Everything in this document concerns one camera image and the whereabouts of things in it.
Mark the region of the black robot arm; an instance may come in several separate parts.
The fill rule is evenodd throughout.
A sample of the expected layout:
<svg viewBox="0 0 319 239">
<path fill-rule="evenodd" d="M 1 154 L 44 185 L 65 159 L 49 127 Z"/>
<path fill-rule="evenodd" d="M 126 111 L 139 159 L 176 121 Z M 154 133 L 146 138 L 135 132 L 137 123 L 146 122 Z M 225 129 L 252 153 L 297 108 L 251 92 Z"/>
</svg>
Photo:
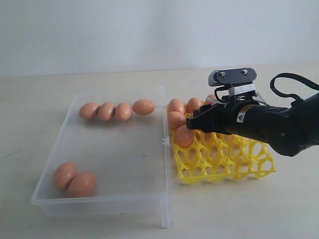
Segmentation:
<svg viewBox="0 0 319 239">
<path fill-rule="evenodd" d="M 319 143 L 319 96 L 293 101 L 290 108 L 254 100 L 205 105 L 186 120 L 186 127 L 258 140 L 280 155 L 293 157 Z"/>
</svg>

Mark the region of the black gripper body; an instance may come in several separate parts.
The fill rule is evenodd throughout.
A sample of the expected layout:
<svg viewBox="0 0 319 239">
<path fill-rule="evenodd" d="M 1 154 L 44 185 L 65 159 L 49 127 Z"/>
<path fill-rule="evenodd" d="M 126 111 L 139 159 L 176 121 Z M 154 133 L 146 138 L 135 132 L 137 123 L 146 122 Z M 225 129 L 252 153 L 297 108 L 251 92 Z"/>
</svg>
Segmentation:
<svg viewBox="0 0 319 239">
<path fill-rule="evenodd" d="M 283 156 L 296 156 L 309 148 L 309 136 L 299 111 L 305 100 L 293 101 L 290 108 L 241 103 L 234 108 L 219 110 L 220 128 L 267 143 Z"/>
</svg>

